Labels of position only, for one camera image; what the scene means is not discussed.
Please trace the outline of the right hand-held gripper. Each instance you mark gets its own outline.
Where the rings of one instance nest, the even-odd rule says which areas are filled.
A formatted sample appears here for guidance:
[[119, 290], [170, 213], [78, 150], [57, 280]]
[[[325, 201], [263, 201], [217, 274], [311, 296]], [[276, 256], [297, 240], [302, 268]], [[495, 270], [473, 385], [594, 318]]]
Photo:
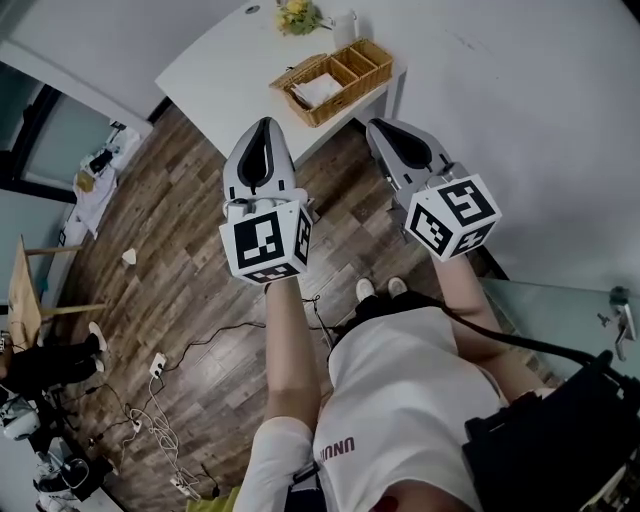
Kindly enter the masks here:
[[451, 162], [434, 136], [404, 121], [372, 119], [366, 139], [394, 190], [388, 213], [403, 236], [439, 261], [485, 243], [502, 213], [479, 175]]

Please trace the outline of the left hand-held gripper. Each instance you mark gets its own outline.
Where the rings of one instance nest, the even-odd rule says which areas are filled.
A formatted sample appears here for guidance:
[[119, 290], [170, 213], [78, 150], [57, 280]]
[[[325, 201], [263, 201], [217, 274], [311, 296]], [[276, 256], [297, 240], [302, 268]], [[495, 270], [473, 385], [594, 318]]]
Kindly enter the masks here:
[[258, 120], [240, 137], [223, 169], [228, 201], [219, 231], [232, 276], [266, 285], [307, 271], [313, 222], [307, 192], [285, 191], [294, 182], [280, 125], [271, 117]]

